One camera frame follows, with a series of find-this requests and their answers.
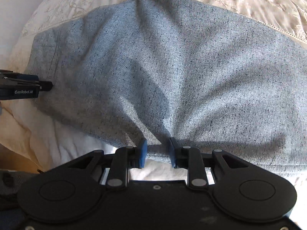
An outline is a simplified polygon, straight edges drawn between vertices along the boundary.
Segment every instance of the circular cap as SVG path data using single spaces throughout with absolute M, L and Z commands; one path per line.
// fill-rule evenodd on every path
M 67 181 L 52 181 L 44 184 L 39 193 L 46 200 L 65 200 L 73 196 L 75 186 Z
M 207 182 L 204 179 L 194 179 L 191 181 L 191 183 L 193 186 L 196 186 L 196 187 L 202 187 L 207 184 Z
M 17 200 L 31 218 L 46 223 L 75 220 L 99 201 L 98 182 L 82 169 L 56 168 L 21 185 Z
M 161 186 L 159 186 L 159 185 L 154 185 L 154 186 L 153 186 L 153 189 L 154 189 L 154 190 L 159 190 L 159 189 L 161 189 Z
M 108 180 L 108 185 L 111 187 L 119 187 L 122 185 L 122 180 L 120 179 L 110 179 Z
M 275 194 L 275 188 L 268 182 L 252 180 L 240 185 L 240 193 L 250 200 L 267 200 Z
M 260 168 L 228 169 L 214 185 L 213 197 L 226 213 L 249 222 L 272 222 L 295 205 L 295 188 L 286 179 Z

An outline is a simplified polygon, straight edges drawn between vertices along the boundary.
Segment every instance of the speckled gray fabric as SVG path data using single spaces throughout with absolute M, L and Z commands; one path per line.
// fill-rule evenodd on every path
M 127 0 L 38 34 L 36 106 L 117 147 L 170 136 L 275 173 L 307 168 L 306 50 L 256 21 L 194 0 Z

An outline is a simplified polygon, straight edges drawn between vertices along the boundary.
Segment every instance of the white bedsheet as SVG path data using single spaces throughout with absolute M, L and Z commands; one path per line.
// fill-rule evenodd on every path
M 124 0 L 44 0 L 25 25 L 9 59 L 8 69 L 23 72 L 28 64 L 35 35 L 47 28 L 82 16 L 103 5 Z M 307 47 L 307 0 L 198 0 L 223 7 L 258 20 L 286 34 Z M 70 126 L 65 126 L 34 108 L 29 100 L 2 101 L 0 143 L 32 159 L 42 170 L 48 170 L 95 149 L 112 153 L 115 148 Z M 133 170 L 132 179 L 182 179 L 185 170 L 173 170 L 169 164 L 146 161 L 142 171 Z M 307 174 L 289 180 L 298 191 L 298 203 L 292 219 L 307 229 L 302 208 L 307 208 L 303 189 Z

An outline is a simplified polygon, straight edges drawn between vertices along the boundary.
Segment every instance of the wrinkled fabric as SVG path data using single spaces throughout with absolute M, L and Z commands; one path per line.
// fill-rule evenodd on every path
M 45 113 L 116 146 L 146 137 L 222 148 L 275 173 L 306 169 L 306 51 L 194 0 L 127 0 L 39 33 L 28 73 Z
M 125 0 L 44 0 L 25 25 L 10 55 L 10 65 L 6 69 L 21 73 L 25 71 L 33 39 L 37 33 L 82 16 L 96 7 L 122 1 Z M 261 21 L 285 33 L 291 39 L 297 40 L 303 47 L 307 46 L 304 40 L 306 0 L 198 1 L 227 8 Z M 41 166 L 42 170 L 61 165 L 94 149 L 103 149 L 105 153 L 114 151 L 111 146 L 80 130 L 63 125 L 33 108 L 27 100 L 2 101 L 2 106 L 10 115 L 7 114 L 9 117 L 0 116 L 0 121 L 6 126 L 6 130 L 0 135 L 0 143 L 10 150 L 31 158 Z M 27 131 L 27 134 L 16 134 L 24 131 Z

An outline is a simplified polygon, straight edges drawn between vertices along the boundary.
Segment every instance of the beige duvet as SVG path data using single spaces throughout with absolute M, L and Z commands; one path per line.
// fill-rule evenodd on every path
M 82 16 L 103 5 L 124 0 L 44 0 L 24 26 L 20 38 L 9 59 L 9 70 L 23 72 L 28 64 L 34 36 L 62 22 Z M 219 6 L 255 19 L 278 30 L 307 48 L 307 0 L 198 0 Z M 29 100 L 2 101 L 0 115 L 0 144 L 33 160 L 42 170 L 76 158 L 94 149 L 114 151 L 97 139 L 65 126 L 36 110 Z M 148 161 L 142 172 L 132 172 L 135 179 L 177 179 L 184 171 L 172 171 L 163 164 L 162 173 L 157 173 L 158 162 Z M 307 189 L 306 174 L 294 174 L 289 180 L 299 191 Z M 299 201 L 292 218 L 307 229 L 303 219 L 306 209 L 304 193 L 299 192 Z

